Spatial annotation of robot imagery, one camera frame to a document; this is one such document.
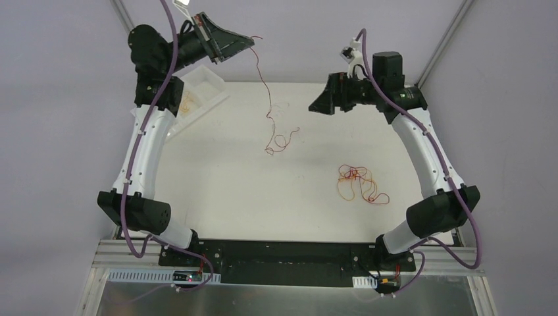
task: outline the white tabletop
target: white tabletop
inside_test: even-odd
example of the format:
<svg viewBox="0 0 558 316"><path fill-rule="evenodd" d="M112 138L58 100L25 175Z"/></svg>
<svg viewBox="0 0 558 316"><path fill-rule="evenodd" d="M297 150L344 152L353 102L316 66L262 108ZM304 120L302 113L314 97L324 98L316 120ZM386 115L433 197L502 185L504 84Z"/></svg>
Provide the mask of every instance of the white tabletop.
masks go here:
<svg viewBox="0 0 558 316"><path fill-rule="evenodd" d="M163 148L155 199L200 238L373 242L405 220L422 200L403 143L374 106L334 116L308 112L323 84L269 84L278 132L296 127L273 156L269 104L261 83L228 83L230 97ZM387 205L343 200L338 168L366 167ZM452 244L450 233L439 235Z"/></svg>

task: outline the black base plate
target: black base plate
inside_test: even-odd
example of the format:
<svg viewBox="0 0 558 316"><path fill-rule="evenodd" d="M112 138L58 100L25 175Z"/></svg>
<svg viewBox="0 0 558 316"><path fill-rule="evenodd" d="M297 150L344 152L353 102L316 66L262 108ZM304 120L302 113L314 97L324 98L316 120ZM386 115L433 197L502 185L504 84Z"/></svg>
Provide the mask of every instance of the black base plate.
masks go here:
<svg viewBox="0 0 558 316"><path fill-rule="evenodd" d="M205 255L228 284L352 287L352 277L379 269L372 262L374 244L199 240L189 250ZM381 270L395 271L397 263L401 271L415 271L410 253ZM199 267L200 260L161 248L159 265ZM207 265L203 271L209 272Z"/></svg>

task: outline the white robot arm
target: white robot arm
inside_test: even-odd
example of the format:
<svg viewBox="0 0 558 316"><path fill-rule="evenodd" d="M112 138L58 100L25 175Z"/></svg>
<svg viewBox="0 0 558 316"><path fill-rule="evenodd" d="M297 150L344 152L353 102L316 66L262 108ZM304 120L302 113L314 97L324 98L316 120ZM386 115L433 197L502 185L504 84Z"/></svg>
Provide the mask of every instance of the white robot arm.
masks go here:
<svg viewBox="0 0 558 316"><path fill-rule="evenodd" d="M184 87L179 78L170 77L166 88L159 91L172 64L172 46L178 46L172 71L176 72L204 57L214 63L225 61L253 46L254 41L218 27L203 12L190 17L187 1L174 0L174 4L186 15L176 36L178 43L167 43L148 25L135 27L128 36L132 62L138 73L134 101L137 108L132 111L136 121L118 178L110 192L99 192L97 204L117 225L155 235L162 242L186 249L197 234L170 216L169 204L154 200L157 166ZM155 100L158 92L161 97ZM120 216L122 205L126 225Z"/></svg>
<svg viewBox="0 0 558 316"><path fill-rule="evenodd" d="M349 62L349 70L329 75L324 92L310 105L309 111L333 115L336 107L348 112L356 104L375 105L388 124L393 126L409 153L424 199L407 209L405 221L376 239L374 261L381 266L398 260L425 238L462 226L467 221L467 214L448 182L449 177L470 210L478 203L480 194L476 186L465 185L447 160L422 92L417 87L405 86L401 55L390 51L374 54L372 74L367 74L373 76L379 86L374 87L367 78L361 80L356 76L356 67L366 71L361 64L366 61L358 50L359 46L360 42L353 39L351 45L343 49L341 56ZM380 88L385 96L382 97L376 88ZM387 104L385 97L406 111L408 116ZM421 122L426 130L421 130L410 116ZM449 175L446 175L439 157L445 161Z"/></svg>

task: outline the white box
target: white box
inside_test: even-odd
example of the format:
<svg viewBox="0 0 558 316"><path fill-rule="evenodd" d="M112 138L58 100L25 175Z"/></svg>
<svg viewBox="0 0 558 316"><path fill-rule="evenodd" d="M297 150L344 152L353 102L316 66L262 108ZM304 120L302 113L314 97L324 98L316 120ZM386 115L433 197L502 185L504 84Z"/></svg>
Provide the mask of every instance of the white box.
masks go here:
<svg viewBox="0 0 558 316"><path fill-rule="evenodd" d="M184 82L182 101L165 142L229 96L225 81L204 65L185 74L181 80Z"/></svg>

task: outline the red wire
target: red wire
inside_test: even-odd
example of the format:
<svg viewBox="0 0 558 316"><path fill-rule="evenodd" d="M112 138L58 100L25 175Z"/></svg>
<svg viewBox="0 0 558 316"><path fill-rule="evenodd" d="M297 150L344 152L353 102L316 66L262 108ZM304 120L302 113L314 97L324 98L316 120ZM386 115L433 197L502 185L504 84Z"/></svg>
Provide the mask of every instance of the red wire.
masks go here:
<svg viewBox="0 0 558 316"><path fill-rule="evenodd" d="M263 40L263 38L261 36L251 36L251 38L258 38L260 40ZM267 86L267 83L265 82L265 80L263 80L263 76L261 74L260 71L260 57L258 56L258 54L256 53L256 51L250 47L250 50L252 50L252 53L254 53L254 55L256 56L256 69L258 70L258 75L260 76L260 80L261 82L264 84L265 88L267 89L267 95L269 97L269 111L267 112L267 114L265 115L266 118L268 118L269 120L271 120L271 138L269 139L269 142L267 143L267 145L265 146L265 152L268 153L269 155L273 156L274 153L280 153L281 151L284 151L285 149L287 149L287 146L289 146L289 144L291 143L291 139L293 137L293 134L298 132L300 130L300 127L297 127L295 130L293 130L292 132L290 132L289 134L289 138L287 140L287 138L285 137L285 135L281 135L281 134L275 134L276 132L276 126L275 126L275 120L273 119L273 117L271 116L271 110L273 108L273 104L271 101L271 91L269 90L269 87ZM279 147L280 149L275 150L273 148L271 148L271 143L274 142L275 145L277 147Z"/></svg>
<svg viewBox="0 0 558 316"><path fill-rule="evenodd" d="M349 170L345 173L343 173L341 171L341 169L343 167L348 167ZM366 178L366 175L368 174L368 172L370 172L366 167L353 167L353 166L349 166L349 165L342 165L339 167L339 175L340 175L340 180L344 179L344 180L351 180L351 187L353 185L353 182L355 180L358 179L359 181L359 185L360 185L360 189L361 189L361 196L364 198L364 200L370 204L375 204L375 205L385 205L388 204L390 202L390 196L388 194L385 194L384 192L379 193L378 195L376 195L376 192L378 191L378 187L376 186L376 183L370 179ZM365 197L365 191L363 191L363 184L366 182L370 182L370 185L374 187L373 191L368 195L368 197ZM388 200L386 202L383 203L377 203L376 201L378 200L378 198L380 196L386 196L388 198Z"/></svg>

